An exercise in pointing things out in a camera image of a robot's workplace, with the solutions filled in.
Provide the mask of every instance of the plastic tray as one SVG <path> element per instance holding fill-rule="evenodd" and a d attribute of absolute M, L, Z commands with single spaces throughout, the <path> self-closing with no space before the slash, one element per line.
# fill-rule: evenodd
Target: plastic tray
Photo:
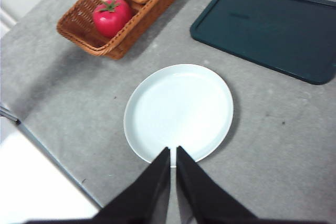
<path fill-rule="evenodd" d="M 212 0 L 191 26 L 191 35 L 312 84 L 335 75 L 335 2 Z"/>

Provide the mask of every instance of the gray countertop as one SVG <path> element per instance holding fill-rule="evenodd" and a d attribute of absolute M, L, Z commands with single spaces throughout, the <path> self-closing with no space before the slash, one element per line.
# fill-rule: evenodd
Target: gray countertop
<path fill-rule="evenodd" d="M 43 0 L 2 39 L 1 105 L 95 201 L 104 206 L 148 166 L 123 133 L 133 90 L 193 63 L 227 82 L 235 107 L 202 168 L 259 217 L 336 223 L 336 79 L 314 86 L 193 40 L 210 0 L 176 0 L 124 58 L 94 57 L 56 32 L 75 1 Z M 180 222 L 174 172 L 167 223 Z"/>

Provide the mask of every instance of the brown basket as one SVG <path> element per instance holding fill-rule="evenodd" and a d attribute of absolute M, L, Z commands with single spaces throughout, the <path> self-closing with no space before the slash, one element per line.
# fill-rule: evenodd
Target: brown basket
<path fill-rule="evenodd" d="M 126 1 L 135 15 L 112 39 L 99 34 L 92 20 L 100 0 L 78 0 L 58 21 L 57 31 L 89 54 L 120 59 L 175 0 L 149 0 L 143 6 Z"/>

